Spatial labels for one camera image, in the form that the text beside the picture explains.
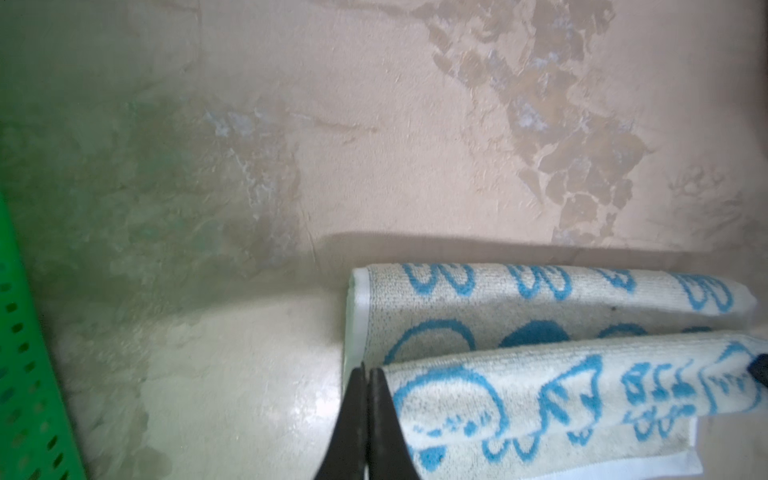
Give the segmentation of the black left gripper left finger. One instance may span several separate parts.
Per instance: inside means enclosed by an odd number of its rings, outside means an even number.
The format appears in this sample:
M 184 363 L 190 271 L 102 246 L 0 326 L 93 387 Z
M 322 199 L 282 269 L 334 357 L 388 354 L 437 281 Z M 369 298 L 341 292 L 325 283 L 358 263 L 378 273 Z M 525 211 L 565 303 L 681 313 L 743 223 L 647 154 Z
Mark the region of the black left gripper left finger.
M 367 464 L 368 400 L 363 364 L 351 370 L 338 418 L 315 480 L 362 480 Z

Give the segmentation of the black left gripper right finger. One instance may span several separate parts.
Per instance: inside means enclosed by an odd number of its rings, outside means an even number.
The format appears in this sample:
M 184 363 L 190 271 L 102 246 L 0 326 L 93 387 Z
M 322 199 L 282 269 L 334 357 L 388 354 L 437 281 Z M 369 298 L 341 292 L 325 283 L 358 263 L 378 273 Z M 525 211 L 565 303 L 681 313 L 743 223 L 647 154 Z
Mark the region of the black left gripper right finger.
M 367 467 L 371 480 L 419 480 L 412 463 L 385 373 L 369 371 Z

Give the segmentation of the blue patterned towel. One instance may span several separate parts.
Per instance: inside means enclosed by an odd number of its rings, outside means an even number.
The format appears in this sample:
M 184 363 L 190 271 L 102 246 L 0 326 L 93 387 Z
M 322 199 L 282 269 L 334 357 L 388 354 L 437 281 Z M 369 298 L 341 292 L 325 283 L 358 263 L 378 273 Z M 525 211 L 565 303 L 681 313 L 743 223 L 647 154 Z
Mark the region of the blue patterned towel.
M 695 475 L 700 418 L 767 406 L 755 309 L 699 274 L 370 265 L 350 277 L 344 368 L 384 372 L 423 479 Z

